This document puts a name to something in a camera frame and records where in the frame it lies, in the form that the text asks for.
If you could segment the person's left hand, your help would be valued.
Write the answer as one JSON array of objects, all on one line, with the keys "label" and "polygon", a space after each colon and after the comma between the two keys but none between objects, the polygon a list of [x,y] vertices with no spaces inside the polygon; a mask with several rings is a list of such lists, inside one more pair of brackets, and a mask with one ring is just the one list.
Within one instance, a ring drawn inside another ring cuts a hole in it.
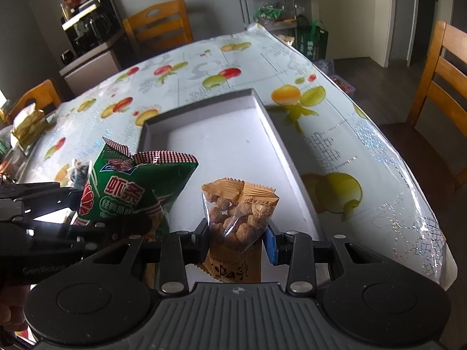
[{"label": "person's left hand", "polygon": [[7,332],[21,332],[28,328],[24,304],[30,291],[28,285],[6,286],[0,294],[0,325]]}]

